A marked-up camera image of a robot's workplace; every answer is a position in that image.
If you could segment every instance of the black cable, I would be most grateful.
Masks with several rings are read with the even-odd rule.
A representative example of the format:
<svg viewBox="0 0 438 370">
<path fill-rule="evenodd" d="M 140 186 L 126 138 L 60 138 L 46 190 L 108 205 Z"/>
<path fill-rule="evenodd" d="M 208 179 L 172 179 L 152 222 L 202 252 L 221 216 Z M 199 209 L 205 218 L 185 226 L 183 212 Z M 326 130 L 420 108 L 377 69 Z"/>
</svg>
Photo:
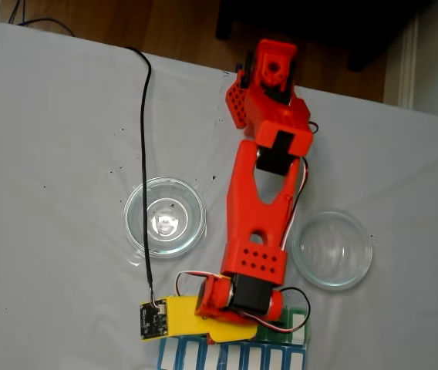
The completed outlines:
<svg viewBox="0 0 438 370">
<path fill-rule="evenodd" d="M 147 271 L 147 283 L 150 289 L 150 303 L 156 307 L 154 299 L 152 270 L 150 268 L 150 255 L 149 255 L 149 238 L 147 236 L 147 167 L 146 167 L 146 153 L 145 153 L 145 129 L 143 124 L 143 116 L 145 109 L 145 99 L 147 97 L 147 88 L 149 87 L 150 75 L 152 74 L 152 66 L 149 59 L 137 49 L 127 46 L 126 49 L 135 52 L 143 61 L 147 64 L 147 77 L 143 84 L 142 103 L 140 104 L 140 146 L 142 148 L 142 207 L 143 207 L 143 250 L 145 255 L 145 268 Z"/>
<path fill-rule="evenodd" d="M 13 22 L 15 21 L 15 17 L 17 16 L 17 10 L 19 10 L 19 6 L 20 6 L 20 0 L 17 0 L 15 6 L 13 7 L 10 18 L 8 18 L 8 23 L 13 24 Z"/>
<path fill-rule="evenodd" d="M 25 0 L 22 4 L 22 22 L 25 22 Z"/>
<path fill-rule="evenodd" d="M 312 131 L 312 133 L 317 133 L 318 132 L 318 124 L 316 122 L 308 121 L 308 124 L 310 126 L 314 126 L 315 127 L 315 131 Z"/>
<path fill-rule="evenodd" d="M 54 18 L 50 18 L 50 17 L 37 18 L 37 19 L 29 19 L 28 21 L 20 22 L 17 25 L 30 25 L 32 23 L 44 22 L 44 21 L 46 21 L 46 22 L 54 22 L 54 23 L 56 23 L 58 25 L 61 25 L 72 37 L 75 37 L 75 34 L 73 33 L 73 31 L 71 29 L 69 29 L 67 25 L 64 25 L 58 19 L 54 19 Z"/>
<path fill-rule="evenodd" d="M 299 325 L 300 328 L 303 327 L 306 324 L 306 322 L 308 321 L 308 318 L 310 317 L 310 314 L 312 313 L 312 305 L 310 304 L 310 300 L 306 296 L 305 292 L 302 291 L 300 288 L 297 288 L 297 287 L 286 287 L 286 288 L 279 289 L 279 291 L 281 293 L 283 291 L 298 291 L 299 293 L 301 293 L 303 295 L 303 297 L 305 297 L 306 304 L 308 305 L 308 312 L 306 313 L 305 320 Z"/>
</svg>

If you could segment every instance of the petri dish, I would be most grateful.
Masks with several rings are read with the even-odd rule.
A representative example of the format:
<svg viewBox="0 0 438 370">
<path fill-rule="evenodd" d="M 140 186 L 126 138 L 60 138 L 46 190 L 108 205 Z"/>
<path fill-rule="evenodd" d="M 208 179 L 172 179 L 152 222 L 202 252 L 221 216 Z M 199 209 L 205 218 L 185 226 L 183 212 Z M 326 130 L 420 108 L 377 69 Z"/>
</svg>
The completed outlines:
<svg viewBox="0 0 438 370">
<path fill-rule="evenodd" d="M 126 234 L 142 254 L 142 185 L 126 202 Z M 151 257 L 175 257 L 190 250 L 205 231 L 205 206 L 195 189 L 184 181 L 157 177 L 147 181 L 147 234 Z"/>
<path fill-rule="evenodd" d="M 363 225 L 342 210 L 308 216 L 291 239 L 296 267 L 310 282 L 342 291 L 358 282 L 372 262 L 372 242 Z"/>
</svg>

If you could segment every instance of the white cloth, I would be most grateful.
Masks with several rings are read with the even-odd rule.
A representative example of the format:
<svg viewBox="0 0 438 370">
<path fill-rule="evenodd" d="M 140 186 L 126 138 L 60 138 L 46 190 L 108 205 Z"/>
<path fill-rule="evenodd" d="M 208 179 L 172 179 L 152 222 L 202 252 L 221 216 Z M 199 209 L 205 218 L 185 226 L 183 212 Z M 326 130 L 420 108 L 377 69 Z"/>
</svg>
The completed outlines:
<svg viewBox="0 0 438 370">
<path fill-rule="evenodd" d="M 179 177 L 207 205 L 204 242 L 183 257 L 152 260 L 156 293 L 166 295 L 180 270 L 219 271 L 242 132 L 224 104 L 234 74 L 150 61 L 150 177 Z M 0 24 L 0 369 L 157 363 L 158 342 L 140 342 L 143 260 L 123 228 L 123 206 L 141 181 L 146 72 L 125 49 Z M 308 367 L 437 369 L 438 117 L 297 93 L 320 125 L 298 220 L 342 208 L 374 241 L 368 276 L 342 294 L 305 283 L 288 262 L 286 284 L 312 300 Z M 268 193 L 270 183 L 260 187 Z M 183 283 L 196 292 L 198 281 Z"/>
</svg>

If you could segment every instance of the wooden floor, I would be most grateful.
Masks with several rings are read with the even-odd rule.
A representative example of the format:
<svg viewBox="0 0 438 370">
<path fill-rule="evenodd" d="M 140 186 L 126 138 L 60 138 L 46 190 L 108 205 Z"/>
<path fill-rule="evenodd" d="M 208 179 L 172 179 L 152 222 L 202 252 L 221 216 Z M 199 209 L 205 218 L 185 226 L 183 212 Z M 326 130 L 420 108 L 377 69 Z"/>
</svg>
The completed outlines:
<svg viewBox="0 0 438 370">
<path fill-rule="evenodd" d="M 0 0 L 7 22 L 15 0 Z M 363 72 L 346 68 L 348 52 L 317 42 L 292 39 L 253 26 L 234 26 L 229 41 L 215 39 L 219 0 L 27 0 L 26 19 L 52 17 L 81 39 L 133 46 L 144 52 L 232 71 L 259 39 L 298 45 L 296 84 L 331 93 L 382 101 L 385 56 Z M 21 21 L 19 11 L 16 23 Z M 49 22 L 30 25 L 64 33 Z"/>
</svg>

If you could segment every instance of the red robotic arm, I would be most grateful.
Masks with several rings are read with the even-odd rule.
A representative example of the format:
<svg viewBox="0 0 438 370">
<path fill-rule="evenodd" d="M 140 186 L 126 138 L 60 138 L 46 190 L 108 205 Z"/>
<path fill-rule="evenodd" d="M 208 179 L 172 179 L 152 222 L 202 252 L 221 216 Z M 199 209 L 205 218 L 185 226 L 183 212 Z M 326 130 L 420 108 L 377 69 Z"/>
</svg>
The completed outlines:
<svg viewBox="0 0 438 370">
<path fill-rule="evenodd" d="M 274 288 L 284 284 L 283 236 L 293 207 L 300 157 L 306 155 L 313 139 L 310 112 L 294 92 L 295 53 L 294 45 L 260 41 L 227 91 L 234 124 L 250 139 L 240 142 L 227 192 L 224 277 L 211 275 L 204 281 L 196 315 L 236 323 L 251 323 L 244 313 L 266 321 L 281 316 L 282 295 Z M 255 167 L 285 178 L 270 204 L 258 197 Z"/>
</svg>

